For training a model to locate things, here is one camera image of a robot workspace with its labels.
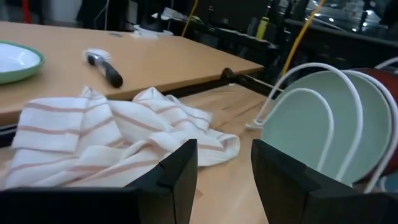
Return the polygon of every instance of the brush handle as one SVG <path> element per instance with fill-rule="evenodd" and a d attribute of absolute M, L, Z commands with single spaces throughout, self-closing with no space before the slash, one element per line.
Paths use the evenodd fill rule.
<path fill-rule="evenodd" d="M 119 72 L 108 62 L 104 61 L 101 65 L 106 80 L 115 88 L 121 87 L 123 85 L 123 78 L 120 76 Z"/>

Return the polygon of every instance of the dish towel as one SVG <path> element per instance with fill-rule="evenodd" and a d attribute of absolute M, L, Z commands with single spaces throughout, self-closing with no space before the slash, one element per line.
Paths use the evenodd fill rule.
<path fill-rule="evenodd" d="M 22 110 L 6 188 L 124 187 L 185 141 L 198 139 L 198 165 L 238 155 L 239 138 L 210 129 L 212 114 L 155 88 L 133 101 L 85 88 L 76 98 L 41 98 Z"/>

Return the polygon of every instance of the wooden table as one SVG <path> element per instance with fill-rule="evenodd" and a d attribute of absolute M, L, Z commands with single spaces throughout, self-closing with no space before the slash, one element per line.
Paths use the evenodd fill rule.
<path fill-rule="evenodd" d="M 193 203 L 191 224 L 266 224 L 252 175 L 251 141 L 260 138 L 260 131 L 245 130 L 266 100 L 239 85 L 224 86 L 182 98 L 189 106 L 214 114 L 211 127 L 236 134 L 241 140 L 237 158 L 217 166 L 200 168 L 197 194 Z M 5 161 L 13 153 L 0 150 L 0 176 L 5 174 Z"/>
<path fill-rule="evenodd" d="M 23 105 L 34 98 L 78 96 L 90 86 L 111 99 L 131 99 L 150 86 L 160 91 L 216 80 L 225 67 L 251 73 L 261 65 L 221 52 L 183 37 L 136 39 L 102 30 L 74 29 L 0 22 L 0 40 L 33 47 L 45 56 L 42 71 L 0 88 L 0 125 L 17 121 Z M 88 48 L 109 52 L 123 76 L 120 89 L 109 86 L 97 68 L 82 60 Z"/>
<path fill-rule="evenodd" d="M 0 22 L 0 40 L 29 45 L 44 53 L 40 74 L 0 88 L 0 125 L 17 121 L 26 101 L 44 96 L 77 96 L 85 85 L 111 99 L 129 99 L 140 90 L 155 86 L 165 91 L 215 80 L 222 69 L 255 72 L 262 67 L 181 37 L 159 40 L 134 39 L 98 30 L 46 27 Z M 108 51 L 112 64 L 124 78 L 120 89 L 109 87 L 95 68 L 81 59 L 87 48 Z M 244 87 L 224 86 L 182 98 L 182 102 L 214 114 L 212 128 L 241 138 L 241 151 L 232 161 L 200 168 L 193 224 L 267 223 L 254 183 L 250 162 L 252 139 L 259 131 L 246 131 L 266 98 Z M 13 152 L 0 150 L 0 176 Z"/>

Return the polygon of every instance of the black plastic piece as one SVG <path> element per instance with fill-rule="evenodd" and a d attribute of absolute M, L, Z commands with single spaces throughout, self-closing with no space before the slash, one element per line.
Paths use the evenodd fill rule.
<path fill-rule="evenodd" d="M 106 80 L 115 88 L 120 88 L 123 85 L 123 78 L 119 72 L 112 67 L 108 62 L 102 62 L 105 69 Z"/>
<path fill-rule="evenodd" d="M 397 194 L 361 194 L 261 140 L 251 161 L 269 224 L 396 223 Z"/>
<path fill-rule="evenodd" d="M 0 192 L 2 223 L 187 224 L 198 173 L 191 139 L 123 188 L 18 188 Z"/>

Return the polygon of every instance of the bottle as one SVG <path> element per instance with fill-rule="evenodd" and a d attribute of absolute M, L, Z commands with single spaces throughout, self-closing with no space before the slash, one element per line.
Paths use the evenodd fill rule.
<path fill-rule="evenodd" d="M 259 27 L 257 28 L 257 34 L 256 34 L 257 39 L 262 40 L 264 38 L 264 34 L 266 33 L 268 22 L 269 22 L 268 17 L 261 18 Z"/>

